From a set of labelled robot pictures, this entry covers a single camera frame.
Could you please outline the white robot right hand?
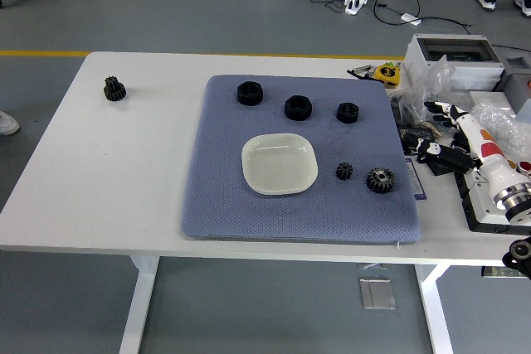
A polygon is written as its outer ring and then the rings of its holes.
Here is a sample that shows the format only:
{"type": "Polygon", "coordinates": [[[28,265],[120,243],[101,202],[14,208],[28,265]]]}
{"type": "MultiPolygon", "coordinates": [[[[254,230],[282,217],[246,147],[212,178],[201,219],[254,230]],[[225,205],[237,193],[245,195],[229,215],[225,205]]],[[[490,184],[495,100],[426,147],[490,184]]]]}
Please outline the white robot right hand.
{"type": "Polygon", "coordinates": [[[440,101],[425,101],[433,119],[459,129],[467,138],[470,151],[480,160],[479,172],[490,185],[494,204],[517,193],[530,193],[530,178],[516,172],[489,132],[470,113],[440,101]]]}

